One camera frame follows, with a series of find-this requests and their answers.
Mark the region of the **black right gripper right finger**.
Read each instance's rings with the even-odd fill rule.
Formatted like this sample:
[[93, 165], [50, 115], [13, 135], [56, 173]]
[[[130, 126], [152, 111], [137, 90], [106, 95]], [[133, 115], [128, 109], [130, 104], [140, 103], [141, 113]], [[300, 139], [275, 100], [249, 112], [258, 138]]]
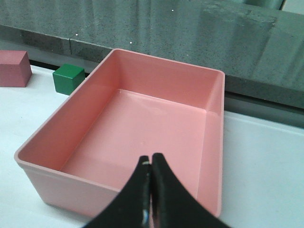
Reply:
[[152, 156], [152, 217], [156, 228], [227, 228], [185, 189], [161, 153]]

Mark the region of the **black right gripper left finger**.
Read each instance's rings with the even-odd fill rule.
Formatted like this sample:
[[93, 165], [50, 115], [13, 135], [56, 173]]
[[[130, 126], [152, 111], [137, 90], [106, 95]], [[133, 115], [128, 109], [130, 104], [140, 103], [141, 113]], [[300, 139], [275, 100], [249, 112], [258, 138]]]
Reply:
[[86, 228], [148, 228], [150, 226], [149, 157], [144, 155], [114, 200]]

